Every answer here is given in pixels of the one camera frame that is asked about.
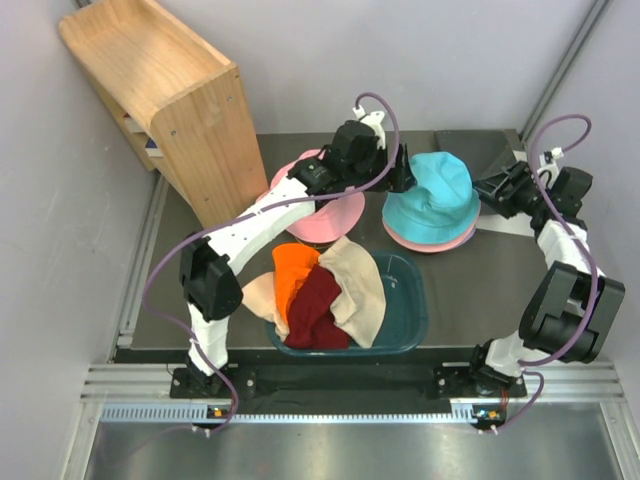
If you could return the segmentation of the beige bucket hat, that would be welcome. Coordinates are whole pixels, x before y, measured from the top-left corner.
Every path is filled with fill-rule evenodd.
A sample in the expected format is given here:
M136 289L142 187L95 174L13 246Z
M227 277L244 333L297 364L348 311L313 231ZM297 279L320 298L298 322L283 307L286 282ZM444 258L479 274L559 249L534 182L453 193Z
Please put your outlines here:
M334 324L361 348L369 349L382 327L386 313L384 286L372 255L342 236L319 257L341 293L332 302Z

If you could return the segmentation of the peach bucket hat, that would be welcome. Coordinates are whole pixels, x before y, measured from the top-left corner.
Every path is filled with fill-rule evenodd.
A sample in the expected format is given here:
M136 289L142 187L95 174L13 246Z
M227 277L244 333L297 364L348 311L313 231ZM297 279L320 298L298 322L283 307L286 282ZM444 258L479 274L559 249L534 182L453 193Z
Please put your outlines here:
M255 316L272 323L276 335L284 341L290 330L277 308L275 274L267 272L256 277L242 288L242 293L242 304Z

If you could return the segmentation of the aluminium frame rail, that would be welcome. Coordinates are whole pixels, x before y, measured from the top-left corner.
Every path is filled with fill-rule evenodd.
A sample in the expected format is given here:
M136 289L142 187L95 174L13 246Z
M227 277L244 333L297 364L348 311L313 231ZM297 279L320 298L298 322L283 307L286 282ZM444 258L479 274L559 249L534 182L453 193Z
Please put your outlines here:
M427 363L410 359L288 359L236 351L234 364ZM522 398L428 399L383 391L280 392L242 399L236 388L181 399L175 358L98 364L81 391L66 479L635 479L639 431L607 361L551 364L522 381ZM240 405L223 416L231 391Z

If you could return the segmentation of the turquoise bucket hat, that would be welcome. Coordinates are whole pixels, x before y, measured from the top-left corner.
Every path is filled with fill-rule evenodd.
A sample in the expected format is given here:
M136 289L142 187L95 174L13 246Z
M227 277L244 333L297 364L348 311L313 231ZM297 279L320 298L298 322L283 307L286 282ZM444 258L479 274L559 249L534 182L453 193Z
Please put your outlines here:
M386 226L422 245L443 245L474 226L480 200L462 160L448 152L419 153L409 166L416 184L387 195L382 208Z

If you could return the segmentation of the dark red bucket hat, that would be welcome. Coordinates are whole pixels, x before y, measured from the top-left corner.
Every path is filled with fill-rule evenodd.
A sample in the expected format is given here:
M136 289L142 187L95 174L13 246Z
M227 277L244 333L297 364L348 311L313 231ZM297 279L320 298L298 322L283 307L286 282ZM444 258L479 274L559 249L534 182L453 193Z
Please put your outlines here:
M331 305L341 293L333 274L314 265L291 302L285 345L299 350L347 349L350 336L335 325L331 312Z

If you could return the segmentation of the wooden shelf unit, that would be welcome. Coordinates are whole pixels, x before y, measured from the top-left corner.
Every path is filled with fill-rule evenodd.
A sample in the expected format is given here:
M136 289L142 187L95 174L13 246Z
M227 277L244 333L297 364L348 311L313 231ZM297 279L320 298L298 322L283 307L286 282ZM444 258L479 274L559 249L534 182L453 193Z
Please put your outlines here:
M205 227L267 188L238 66L156 1L98 1L59 33L103 99L159 147L155 168Z

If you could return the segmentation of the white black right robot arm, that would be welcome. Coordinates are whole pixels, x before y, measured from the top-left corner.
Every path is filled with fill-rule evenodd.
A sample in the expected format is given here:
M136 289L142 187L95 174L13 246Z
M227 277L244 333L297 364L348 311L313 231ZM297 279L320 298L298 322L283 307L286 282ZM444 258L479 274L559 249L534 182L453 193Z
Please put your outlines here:
M591 186L591 175L573 167L536 180L522 161L475 181L481 201L504 218L529 216L547 272L518 330L475 348L466 372L474 393L510 388L526 366L555 360L589 364L599 355L625 286L592 267L586 225L578 218Z

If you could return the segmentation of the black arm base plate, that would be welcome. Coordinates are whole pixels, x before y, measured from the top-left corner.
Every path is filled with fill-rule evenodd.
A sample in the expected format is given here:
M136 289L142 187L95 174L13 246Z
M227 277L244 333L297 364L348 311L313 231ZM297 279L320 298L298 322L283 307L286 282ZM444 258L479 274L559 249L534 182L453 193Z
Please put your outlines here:
M280 392L383 391L417 393L428 399L522 398L522 381L509 387L480 386L466 365L373 363L335 365L234 364L222 373L242 399Z

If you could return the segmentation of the light pink bucket hat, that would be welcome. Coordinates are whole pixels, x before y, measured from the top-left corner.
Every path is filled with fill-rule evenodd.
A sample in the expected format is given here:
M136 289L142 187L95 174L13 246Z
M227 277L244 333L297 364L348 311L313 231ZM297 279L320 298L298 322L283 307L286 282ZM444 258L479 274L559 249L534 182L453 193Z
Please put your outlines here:
M382 221L382 225L386 233L394 242L408 250L424 254L437 254L456 249L466 243L469 239L471 239L476 231L476 224L472 224L460 236L454 238L453 240L438 244L424 244L411 242L401 237L385 221Z

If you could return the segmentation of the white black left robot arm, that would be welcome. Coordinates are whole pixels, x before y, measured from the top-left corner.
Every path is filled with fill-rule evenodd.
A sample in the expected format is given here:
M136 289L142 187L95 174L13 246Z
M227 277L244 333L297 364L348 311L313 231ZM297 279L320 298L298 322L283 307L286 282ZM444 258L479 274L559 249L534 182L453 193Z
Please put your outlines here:
M181 253L192 321L187 362L205 396L226 387L228 323L239 305L274 323L304 352L375 346L390 301L374 258L348 238L366 191L382 191L382 223L404 244L442 252L474 233L481 202L466 165L448 152L388 145L381 112L359 114L332 141L282 168L233 223Z

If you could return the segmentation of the orange bucket hat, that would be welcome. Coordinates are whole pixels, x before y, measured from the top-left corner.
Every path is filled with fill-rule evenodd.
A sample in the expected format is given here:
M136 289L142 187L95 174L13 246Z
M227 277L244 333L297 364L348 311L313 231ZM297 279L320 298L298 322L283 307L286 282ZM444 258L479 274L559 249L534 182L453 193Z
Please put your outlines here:
M288 324L290 304L319 256L317 250L301 243L285 243L273 249L276 307L285 324Z

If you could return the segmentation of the teal plastic basin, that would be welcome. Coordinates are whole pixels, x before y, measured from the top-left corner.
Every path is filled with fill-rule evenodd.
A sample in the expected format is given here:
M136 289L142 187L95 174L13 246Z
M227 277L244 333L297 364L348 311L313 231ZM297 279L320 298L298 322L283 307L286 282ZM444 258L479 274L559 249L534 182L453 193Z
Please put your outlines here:
M347 349L293 349L280 340L275 325L268 323L266 332L273 346L286 355L300 358L398 355L417 347L428 329L428 309L421 272L417 264L403 254L378 251L372 256L384 287L386 311L370 348L360 347L352 340Z

